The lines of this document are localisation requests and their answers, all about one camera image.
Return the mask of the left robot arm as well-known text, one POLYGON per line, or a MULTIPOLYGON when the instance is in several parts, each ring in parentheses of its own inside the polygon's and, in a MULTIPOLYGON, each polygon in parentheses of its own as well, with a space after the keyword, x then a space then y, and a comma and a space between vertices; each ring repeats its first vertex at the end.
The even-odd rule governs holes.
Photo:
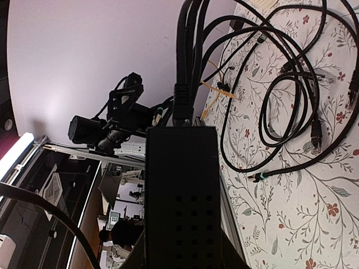
POLYGON ((74 116, 68 137, 74 144, 86 144, 99 155, 114 155, 131 136, 146 137, 147 129, 165 126, 172 114, 173 97, 148 108, 137 103, 142 84, 113 90, 107 102, 107 118, 74 116))

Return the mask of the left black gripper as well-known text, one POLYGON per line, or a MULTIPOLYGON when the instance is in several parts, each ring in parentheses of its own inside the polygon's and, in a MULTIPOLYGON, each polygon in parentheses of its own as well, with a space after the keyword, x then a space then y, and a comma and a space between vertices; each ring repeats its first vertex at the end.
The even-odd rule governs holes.
POLYGON ((107 113, 109 129, 129 132, 145 130, 145 107, 137 103, 143 92, 142 84, 110 92, 107 113))

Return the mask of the black network switch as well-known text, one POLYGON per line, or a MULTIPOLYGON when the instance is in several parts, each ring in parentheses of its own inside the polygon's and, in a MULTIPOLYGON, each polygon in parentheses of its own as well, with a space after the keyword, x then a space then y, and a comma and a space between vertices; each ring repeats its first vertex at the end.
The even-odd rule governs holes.
POLYGON ((220 268, 216 129, 151 128, 145 156, 145 266, 220 268))

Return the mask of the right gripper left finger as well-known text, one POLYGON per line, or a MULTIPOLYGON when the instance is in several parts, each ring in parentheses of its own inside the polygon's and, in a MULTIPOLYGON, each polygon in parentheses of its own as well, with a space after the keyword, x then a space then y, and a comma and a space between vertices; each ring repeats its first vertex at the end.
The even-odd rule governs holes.
POLYGON ((138 238, 132 251, 129 253, 120 269, 143 269, 145 268, 145 232, 138 238))

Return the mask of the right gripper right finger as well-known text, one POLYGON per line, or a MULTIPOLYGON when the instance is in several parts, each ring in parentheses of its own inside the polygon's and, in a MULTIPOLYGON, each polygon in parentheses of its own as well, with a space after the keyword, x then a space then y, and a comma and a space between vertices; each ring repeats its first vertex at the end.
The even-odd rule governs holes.
POLYGON ((221 268, 223 269, 249 269, 250 267, 240 257, 227 235, 221 230, 221 268))

